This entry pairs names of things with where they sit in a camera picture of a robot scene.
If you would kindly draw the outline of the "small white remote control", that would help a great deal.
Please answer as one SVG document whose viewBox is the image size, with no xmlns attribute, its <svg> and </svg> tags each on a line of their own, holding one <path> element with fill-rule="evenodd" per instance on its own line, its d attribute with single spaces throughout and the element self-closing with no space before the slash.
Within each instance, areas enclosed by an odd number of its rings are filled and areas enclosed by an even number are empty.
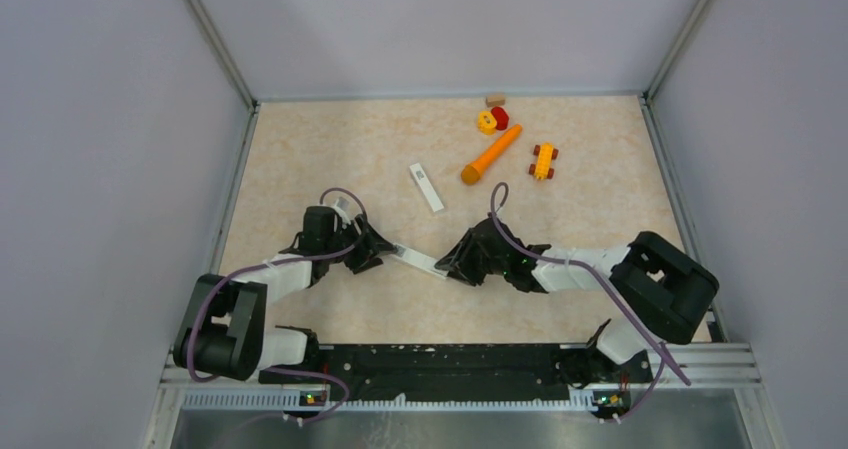
<svg viewBox="0 0 848 449">
<path fill-rule="evenodd" d="M 442 280 L 447 279 L 447 272 L 436 267 L 437 260 L 434 257 L 402 244 L 395 244 L 394 248 L 391 257 L 395 260 Z"/>
</svg>

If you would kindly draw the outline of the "white remote battery cover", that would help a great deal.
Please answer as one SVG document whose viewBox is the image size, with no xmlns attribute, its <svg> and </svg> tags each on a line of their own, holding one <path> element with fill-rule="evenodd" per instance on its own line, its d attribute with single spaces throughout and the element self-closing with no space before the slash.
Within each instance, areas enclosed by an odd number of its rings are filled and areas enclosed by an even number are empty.
<svg viewBox="0 0 848 449">
<path fill-rule="evenodd" d="M 423 166 L 420 163 L 412 164 L 409 166 L 409 171 L 430 209 L 434 213 L 444 210 L 444 203 L 437 194 Z"/>
</svg>

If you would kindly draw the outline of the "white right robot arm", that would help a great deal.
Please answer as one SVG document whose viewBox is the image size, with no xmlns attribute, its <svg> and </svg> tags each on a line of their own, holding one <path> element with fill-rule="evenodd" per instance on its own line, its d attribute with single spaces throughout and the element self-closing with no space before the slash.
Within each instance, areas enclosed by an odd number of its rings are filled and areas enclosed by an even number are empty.
<svg viewBox="0 0 848 449">
<path fill-rule="evenodd" d="M 606 249 L 525 245 L 492 218 L 470 228 L 434 267 L 471 286 L 499 275 L 524 293 L 604 292 L 621 315 L 586 354 L 589 373 L 600 381 L 614 380 L 639 352 L 691 343 L 720 287 L 710 271 L 655 232 Z"/>
</svg>

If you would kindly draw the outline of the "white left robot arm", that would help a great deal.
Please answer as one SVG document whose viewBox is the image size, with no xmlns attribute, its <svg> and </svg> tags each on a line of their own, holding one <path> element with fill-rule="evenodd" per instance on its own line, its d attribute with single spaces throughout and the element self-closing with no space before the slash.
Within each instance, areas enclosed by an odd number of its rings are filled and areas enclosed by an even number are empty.
<svg viewBox="0 0 848 449">
<path fill-rule="evenodd" d="M 259 369 L 282 364 L 292 379 L 308 382 L 319 373 L 321 357 L 308 347 L 310 335 L 303 330 L 266 330 L 269 304 L 313 287 L 333 264 L 359 274 L 395 251 L 365 215 L 350 217 L 337 205 L 310 206 L 292 245 L 270 260 L 232 276 L 198 277 L 173 343 L 172 361 L 196 381 L 245 381 Z"/>
</svg>

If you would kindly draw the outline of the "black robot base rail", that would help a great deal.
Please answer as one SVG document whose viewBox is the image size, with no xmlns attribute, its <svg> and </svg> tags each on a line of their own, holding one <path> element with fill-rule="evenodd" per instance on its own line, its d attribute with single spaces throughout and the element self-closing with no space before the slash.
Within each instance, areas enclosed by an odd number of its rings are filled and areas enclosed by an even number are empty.
<svg viewBox="0 0 848 449">
<path fill-rule="evenodd" d="M 352 402 L 566 400 L 593 383 L 617 388 L 635 373 L 594 349 L 559 344 L 320 346 L 303 363 L 260 371 L 262 384 L 316 382 Z"/>
</svg>

